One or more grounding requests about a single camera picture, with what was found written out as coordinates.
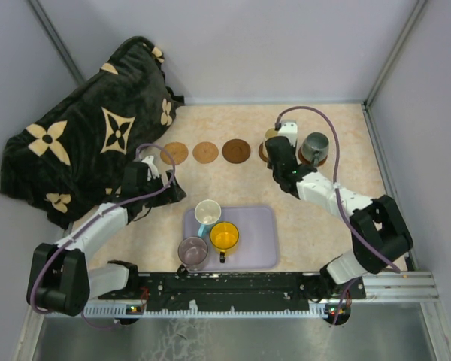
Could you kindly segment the light woven rattan coaster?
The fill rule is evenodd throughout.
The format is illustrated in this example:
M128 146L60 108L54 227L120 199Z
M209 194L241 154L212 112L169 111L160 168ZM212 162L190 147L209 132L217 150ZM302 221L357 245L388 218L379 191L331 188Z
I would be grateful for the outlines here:
M197 162L209 164L219 156L219 150L214 143L203 141L194 147L192 155Z

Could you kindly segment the grey ceramic mug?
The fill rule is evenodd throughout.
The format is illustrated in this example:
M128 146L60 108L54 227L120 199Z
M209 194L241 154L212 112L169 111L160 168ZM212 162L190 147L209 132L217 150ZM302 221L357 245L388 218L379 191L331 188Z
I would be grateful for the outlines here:
M321 132L310 133L303 141L300 151L306 158L311 158L314 153L319 153L320 158L324 159L328 156L329 140Z

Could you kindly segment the purple glass mug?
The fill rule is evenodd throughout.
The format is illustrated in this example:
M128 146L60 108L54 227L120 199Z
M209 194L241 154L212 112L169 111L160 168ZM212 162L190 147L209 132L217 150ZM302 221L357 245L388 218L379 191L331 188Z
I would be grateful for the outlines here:
M179 260L188 272L203 270L208 260L208 253L209 247L206 241L196 236L183 239L177 248Z

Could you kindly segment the lavender plastic tray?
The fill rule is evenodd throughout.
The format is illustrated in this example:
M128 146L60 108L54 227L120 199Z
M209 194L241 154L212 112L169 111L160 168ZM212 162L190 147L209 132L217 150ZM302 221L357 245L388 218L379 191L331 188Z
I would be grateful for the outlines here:
M209 247L208 260L200 272L238 272L264 270L275 267L279 260L276 219L274 211L267 205L223 207L219 222L236 225L240 233L236 251L219 262L219 254L210 242L210 232L204 239ZM200 224L194 210L188 210L183 218L183 239L198 237Z

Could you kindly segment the dark woven rattan coaster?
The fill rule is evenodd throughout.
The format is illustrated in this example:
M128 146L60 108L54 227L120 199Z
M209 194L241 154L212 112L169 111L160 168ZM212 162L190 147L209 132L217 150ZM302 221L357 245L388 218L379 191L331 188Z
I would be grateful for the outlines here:
M161 151L161 160L167 164L172 165L174 161L175 165L183 163L189 155L187 146L181 142L171 142L164 146L164 150Z

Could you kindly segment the brown wooden coaster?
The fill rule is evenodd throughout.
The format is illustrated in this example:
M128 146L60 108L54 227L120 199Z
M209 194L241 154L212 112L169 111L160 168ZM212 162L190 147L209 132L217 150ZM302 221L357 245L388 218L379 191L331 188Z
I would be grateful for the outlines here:
M267 153L264 151L264 144L261 143L259 145L259 149L258 149L258 153L259 153L259 157L262 161L264 162L268 162L268 155Z

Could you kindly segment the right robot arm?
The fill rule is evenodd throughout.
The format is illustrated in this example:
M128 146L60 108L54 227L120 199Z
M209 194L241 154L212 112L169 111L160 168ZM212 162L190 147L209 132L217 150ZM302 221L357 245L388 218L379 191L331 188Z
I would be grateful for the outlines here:
M297 162L288 138L265 142L268 167L282 191L311 202L345 222L352 249L319 271L324 294L335 298L361 276L378 274L413 248L413 239L396 201L383 195L371 198L334 183L311 165Z

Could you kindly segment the white mug blue handle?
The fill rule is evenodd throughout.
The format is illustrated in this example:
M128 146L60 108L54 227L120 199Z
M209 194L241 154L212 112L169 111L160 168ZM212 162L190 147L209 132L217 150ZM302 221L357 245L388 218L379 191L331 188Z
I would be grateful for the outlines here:
M212 199L205 199L199 202L194 210L195 219L200 224L198 237L203 238L212 230L222 216L222 209L219 203Z

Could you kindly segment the yellow mug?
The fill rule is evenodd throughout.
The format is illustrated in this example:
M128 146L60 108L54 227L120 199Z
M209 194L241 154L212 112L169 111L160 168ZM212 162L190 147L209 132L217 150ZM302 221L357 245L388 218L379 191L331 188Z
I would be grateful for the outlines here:
M210 242L219 254L219 262L226 262L227 256L233 254L239 243L240 233L236 225L230 222L219 222L210 231Z

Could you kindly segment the dark wooden coaster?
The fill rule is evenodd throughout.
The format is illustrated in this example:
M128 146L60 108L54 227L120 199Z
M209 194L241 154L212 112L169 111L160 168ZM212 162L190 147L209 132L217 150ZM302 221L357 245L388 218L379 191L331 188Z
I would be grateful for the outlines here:
M241 164L250 157L250 145L242 139L231 139L222 147L222 155L227 162Z

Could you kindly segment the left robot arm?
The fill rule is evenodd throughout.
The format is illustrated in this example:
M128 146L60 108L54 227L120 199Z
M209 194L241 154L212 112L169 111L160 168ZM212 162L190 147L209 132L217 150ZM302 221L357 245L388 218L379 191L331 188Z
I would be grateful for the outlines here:
M186 197L175 170L161 176L152 163L126 166L120 193L110 195L79 228L54 244L39 244L33 253L26 300L39 314L77 316L90 299L118 292L130 299L139 294L138 267L112 260L90 269L88 262L144 209L176 203Z

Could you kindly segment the cream mug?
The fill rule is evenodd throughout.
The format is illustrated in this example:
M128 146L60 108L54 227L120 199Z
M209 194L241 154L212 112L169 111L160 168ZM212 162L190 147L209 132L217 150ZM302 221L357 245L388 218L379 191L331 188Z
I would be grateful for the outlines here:
M267 129L266 132L265 132L265 134L264 134L264 141L263 141L263 144L265 144L265 142L266 142L268 139L273 138L273 137L276 137L277 135L278 135L278 131L277 131L275 128Z

